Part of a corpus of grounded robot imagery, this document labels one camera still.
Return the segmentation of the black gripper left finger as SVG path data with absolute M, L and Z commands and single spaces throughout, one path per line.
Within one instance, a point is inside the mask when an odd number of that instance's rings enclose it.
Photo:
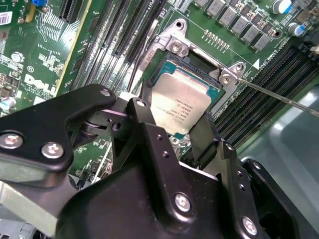
M 0 119 L 0 204 L 50 237 L 78 190 L 74 150 L 102 134 L 115 143 L 115 172 L 140 164 L 159 221 L 174 230 L 196 220 L 192 192 L 166 131 L 147 102 L 118 99 L 93 84 Z

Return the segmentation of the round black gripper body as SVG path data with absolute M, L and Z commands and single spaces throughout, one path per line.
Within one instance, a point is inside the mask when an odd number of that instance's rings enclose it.
M 229 207 L 221 202 L 216 178 L 181 164 L 197 217 L 187 229 L 162 224 L 143 167 L 134 163 L 83 189 L 63 208 L 58 239 L 235 239 Z

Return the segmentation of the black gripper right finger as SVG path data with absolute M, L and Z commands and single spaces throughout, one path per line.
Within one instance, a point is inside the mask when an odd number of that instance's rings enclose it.
M 196 165 L 216 176 L 218 209 L 233 239 L 304 239 L 305 218 L 268 171 L 257 161 L 238 158 L 221 138 L 210 113 L 190 130 Z

